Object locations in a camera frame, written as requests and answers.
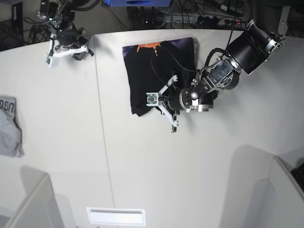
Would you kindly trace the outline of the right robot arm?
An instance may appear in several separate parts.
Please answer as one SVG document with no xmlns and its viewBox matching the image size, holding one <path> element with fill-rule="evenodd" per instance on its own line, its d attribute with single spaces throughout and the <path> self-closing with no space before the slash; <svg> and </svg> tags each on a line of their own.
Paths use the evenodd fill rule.
<svg viewBox="0 0 304 228">
<path fill-rule="evenodd" d="M 89 40 L 84 36 L 85 29 L 77 29 L 73 23 L 77 11 L 93 9 L 100 1 L 91 5 L 88 0 L 42 0 L 38 12 L 39 25 L 47 26 L 50 32 L 49 50 L 45 54 L 45 62 L 50 66 L 63 57 L 72 56 L 82 60 L 85 55 L 93 56 L 88 47 Z"/>
</svg>

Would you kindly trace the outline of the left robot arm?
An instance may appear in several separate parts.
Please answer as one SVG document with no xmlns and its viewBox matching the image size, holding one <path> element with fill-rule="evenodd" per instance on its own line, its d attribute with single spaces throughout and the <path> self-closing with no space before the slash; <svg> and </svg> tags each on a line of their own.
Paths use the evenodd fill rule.
<svg viewBox="0 0 304 228">
<path fill-rule="evenodd" d="M 256 0 L 252 5 L 252 19 L 245 30 L 225 49 L 210 51 L 201 69 L 192 70 L 194 78 L 189 85 L 178 85 L 173 74 L 156 95 L 147 95 L 147 105 L 156 105 L 177 131 L 177 116 L 181 111 L 207 112 L 214 100 L 225 90 L 238 85 L 242 73 L 250 75 L 271 54 L 280 48 L 288 29 L 291 8 L 289 0 Z"/>
</svg>

